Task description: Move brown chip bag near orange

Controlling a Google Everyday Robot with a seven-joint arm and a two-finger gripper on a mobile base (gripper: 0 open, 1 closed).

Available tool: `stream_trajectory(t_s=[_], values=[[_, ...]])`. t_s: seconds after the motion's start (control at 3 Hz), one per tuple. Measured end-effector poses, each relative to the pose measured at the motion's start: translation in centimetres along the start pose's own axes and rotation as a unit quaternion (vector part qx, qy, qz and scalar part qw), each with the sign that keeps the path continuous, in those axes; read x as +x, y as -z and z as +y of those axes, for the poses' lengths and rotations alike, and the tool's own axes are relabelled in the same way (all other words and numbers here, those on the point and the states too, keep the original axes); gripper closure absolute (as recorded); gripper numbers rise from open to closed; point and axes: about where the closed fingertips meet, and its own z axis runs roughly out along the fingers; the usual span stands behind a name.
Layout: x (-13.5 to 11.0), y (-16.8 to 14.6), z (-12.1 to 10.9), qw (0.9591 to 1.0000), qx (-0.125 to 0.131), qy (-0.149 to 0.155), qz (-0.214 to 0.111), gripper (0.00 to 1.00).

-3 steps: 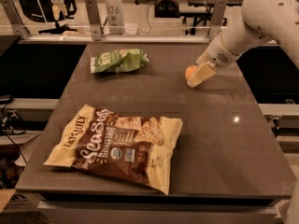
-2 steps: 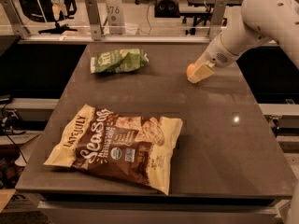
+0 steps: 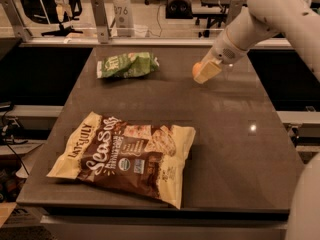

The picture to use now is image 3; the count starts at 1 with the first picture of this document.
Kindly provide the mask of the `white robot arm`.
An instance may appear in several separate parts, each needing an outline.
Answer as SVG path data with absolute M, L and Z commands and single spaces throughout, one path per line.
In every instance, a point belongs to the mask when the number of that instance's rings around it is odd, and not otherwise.
M 257 43 L 282 34 L 320 81 L 320 15 L 310 5 L 311 0 L 247 0 L 247 7 L 193 66 L 194 80 L 206 82 Z M 309 161 L 298 180 L 285 240 L 320 240 L 320 154 Z

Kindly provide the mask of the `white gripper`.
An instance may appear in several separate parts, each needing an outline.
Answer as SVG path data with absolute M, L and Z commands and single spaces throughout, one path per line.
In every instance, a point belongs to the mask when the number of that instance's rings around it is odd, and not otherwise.
M 212 47 L 202 59 L 202 67 L 197 77 L 193 77 L 193 79 L 197 83 L 203 84 L 222 71 L 216 63 L 234 64 L 244 57 L 249 50 L 247 38 L 247 32 L 233 31 L 231 28 L 223 30 L 213 40 Z

